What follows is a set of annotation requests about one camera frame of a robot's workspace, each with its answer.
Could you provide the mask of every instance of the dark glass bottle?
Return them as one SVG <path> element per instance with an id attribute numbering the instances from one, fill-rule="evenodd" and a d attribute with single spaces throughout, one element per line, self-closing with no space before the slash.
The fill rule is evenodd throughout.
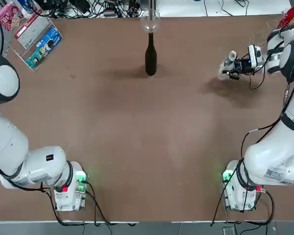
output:
<path id="1" fill-rule="evenodd" d="M 155 75 L 157 71 L 157 52 L 153 44 L 153 33 L 148 34 L 148 47 L 145 53 L 146 73 L 149 76 Z"/>

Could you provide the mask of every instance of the bottle neck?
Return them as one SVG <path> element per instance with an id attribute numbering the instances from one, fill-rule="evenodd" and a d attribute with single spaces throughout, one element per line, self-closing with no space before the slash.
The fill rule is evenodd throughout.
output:
<path id="1" fill-rule="evenodd" d="M 153 33 L 148 34 L 148 47 L 153 47 Z"/>

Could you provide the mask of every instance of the brown table surface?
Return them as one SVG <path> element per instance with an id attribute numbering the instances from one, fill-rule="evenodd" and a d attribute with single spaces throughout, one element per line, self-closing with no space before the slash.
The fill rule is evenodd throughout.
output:
<path id="1" fill-rule="evenodd" d="M 250 36 L 273 19 L 162 19 L 154 77 L 144 72 L 147 34 L 138 19 L 56 21 L 64 41 L 36 73 L 9 53 L 21 91 L 0 110 L 31 149 L 60 145 L 81 163 L 109 220 L 212 220 L 221 173 L 239 159 L 248 130 L 277 118 L 286 85 L 275 76 L 250 91 L 247 77 L 218 80 L 219 64 L 230 50 L 245 54 Z M 266 188 L 274 220 L 294 220 L 294 187 Z M 267 219 L 270 202 L 262 199 L 256 211 L 229 219 Z M 93 220 L 93 206 L 61 216 Z M 217 220 L 224 218 L 221 205 Z M 46 195 L 0 184 L 0 220 L 55 218 Z"/>

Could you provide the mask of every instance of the blue package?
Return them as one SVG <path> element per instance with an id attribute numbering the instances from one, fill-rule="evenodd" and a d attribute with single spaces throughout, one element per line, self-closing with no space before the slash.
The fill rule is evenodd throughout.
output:
<path id="1" fill-rule="evenodd" d="M 26 63 L 28 64 L 28 66 L 30 66 L 31 68 L 35 67 L 39 61 L 41 61 L 43 59 L 42 54 L 36 50 L 29 58 L 26 59 Z"/>
<path id="2" fill-rule="evenodd" d="M 61 41 L 61 39 L 62 37 L 58 30 L 51 28 L 49 32 L 37 43 L 36 47 L 43 56 L 47 56 Z"/>
<path id="3" fill-rule="evenodd" d="M 27 11 L 29 14 L 34 13 L 33 9 L 37 10 L 32 0 L 17 0 L 17 2 Z"/>

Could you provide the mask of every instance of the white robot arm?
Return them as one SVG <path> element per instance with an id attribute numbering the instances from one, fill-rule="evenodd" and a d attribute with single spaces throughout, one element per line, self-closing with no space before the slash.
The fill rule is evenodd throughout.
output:
<path id="1" fill-rule="evenodd" d="M 0 54 L 0 104 L 20 89 L 15 68 Z M 66 161 L 59 146 L 29 151 L 27 137 L 0 113 L 0 181 L 5 188 L 44 183 L 54 189 L 58 211 L 85 208 L 86 174 L 77 162 Z"/>
<path id="2" fill-rule="evenodd" d="M 273 31 L 267 43 L 267 72 L 281 72 L 288 84 L 294 82 L 294 25 Z M 234 211 L 254 208 L 256 186 L 294 185 L 294 90 L 272 131 L 247 149 L 244 164 L 228 164 L 222 185 L 225 205 Z"/>

